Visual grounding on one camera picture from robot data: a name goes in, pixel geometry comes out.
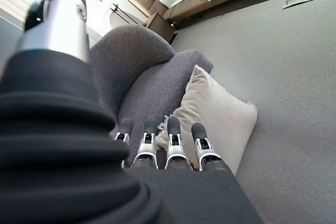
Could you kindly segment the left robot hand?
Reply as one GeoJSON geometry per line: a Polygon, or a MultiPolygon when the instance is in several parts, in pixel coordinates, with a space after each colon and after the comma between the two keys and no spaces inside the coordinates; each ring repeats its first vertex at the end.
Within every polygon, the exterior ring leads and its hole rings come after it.
{"type": "Polygon", "coordinates": [[[85,0],[38,0],[1,78],[1,223],[261,223],[219,157],[131,168],[100,106],[85,0]]]}

